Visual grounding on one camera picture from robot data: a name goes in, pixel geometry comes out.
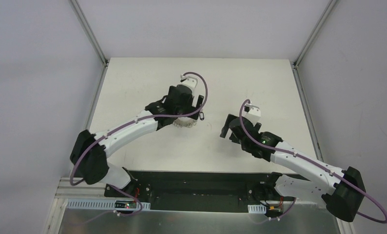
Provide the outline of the round metal key ring plate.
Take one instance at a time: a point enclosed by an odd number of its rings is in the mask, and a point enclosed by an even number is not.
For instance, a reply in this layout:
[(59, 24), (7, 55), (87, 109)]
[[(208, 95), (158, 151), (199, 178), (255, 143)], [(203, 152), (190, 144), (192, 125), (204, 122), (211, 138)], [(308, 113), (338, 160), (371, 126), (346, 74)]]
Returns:
[(197, 124), (197, 122), (200, 120), (198, 117), (199, 112), (196, 113), (194, 118), (191, 118), (191, 116), (176, 118), (173, 121), (173, 126), (178, 127), (178, 128), (192, 128), (192, 127), (194, 127)]

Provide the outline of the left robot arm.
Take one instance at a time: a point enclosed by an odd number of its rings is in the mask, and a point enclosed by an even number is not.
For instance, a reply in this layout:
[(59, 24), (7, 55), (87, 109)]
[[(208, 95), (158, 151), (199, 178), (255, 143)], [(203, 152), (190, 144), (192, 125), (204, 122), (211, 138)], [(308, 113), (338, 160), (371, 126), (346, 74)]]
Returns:
[(108, 157), (128, 143), (173, 124), (178, 118), (197, 120), (208, 94), (199, 95), (196, 105), (193, 105), (191, 88), (182, 84), (170, 86), (167, 95), (148, 104), (128, 122), (97, 133), (83, 130), (77, 136), (70, 155), (73, 164), (70, 184), (102, 182), (117, 189), (123, 197), (132, 196), (136, 179), (126, 169), (110, 164)]

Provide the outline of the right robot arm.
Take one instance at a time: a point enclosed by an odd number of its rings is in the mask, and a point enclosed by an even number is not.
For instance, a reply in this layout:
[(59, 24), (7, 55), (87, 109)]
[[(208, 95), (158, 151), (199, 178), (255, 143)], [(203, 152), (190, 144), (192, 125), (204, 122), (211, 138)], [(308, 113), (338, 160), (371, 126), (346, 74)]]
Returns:
[(252, 124), (245, 117), (229, 114), (220, 137), (225, 138), (231, 131), (230, 141), (240, 144), (243, 151), (304, 177), (303, 180), (292, 179), (273, 172), (263, 187), (264, 195), (271, 200), (290, 196), (312, 201), (325, 207), (338, 219), (353, 222), (365, 197), (360, 191), (366, 190), (360, 171), (351, 166), (344, 170), (308, 158), (281, 137), (259, 132), (260, 127), (260, 123)]

